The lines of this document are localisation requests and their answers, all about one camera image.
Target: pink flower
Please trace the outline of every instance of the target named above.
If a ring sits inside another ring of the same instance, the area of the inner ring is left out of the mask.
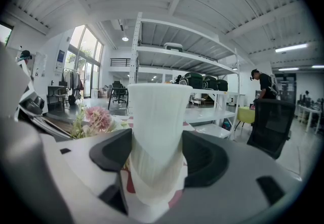
[[[98,131],[108,129],[112,121],[109,111],[100,106],[86,108],[86,118],[90,127]]]

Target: black shirt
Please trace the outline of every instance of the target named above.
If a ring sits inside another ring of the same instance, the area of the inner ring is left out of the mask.
[[[271,77],[268,76],[267,74],[261,73],[260,74],[260,86],[261,90],[266,89],[265,95],[263,98],[265,99],[275,99],[275,94],[271,91]]]

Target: white paper cup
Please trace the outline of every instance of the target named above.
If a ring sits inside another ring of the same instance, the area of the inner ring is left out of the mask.
[[[131,173],[136,195],[151,205],[171,199],[183,165],[181,134],[192,87],[130,84],[133,107]]]

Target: railing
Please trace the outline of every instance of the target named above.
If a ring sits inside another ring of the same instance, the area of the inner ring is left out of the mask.
[[[129,67],[131,65],[131,59],[110,59],[111,67]]]

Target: fluorescent light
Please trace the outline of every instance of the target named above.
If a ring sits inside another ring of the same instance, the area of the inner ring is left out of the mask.
[[[298,70],[299,68],[279,68],[279,71]]]
[[[308,44],[299,44],[299,45],[294,45],[294,46],[288,46],[280,49],[275,49],[275,52],[286,52],[286,51],[291,51],[291,50],[296,50],[296,49],[302,49],[302,48],[307,48]]]

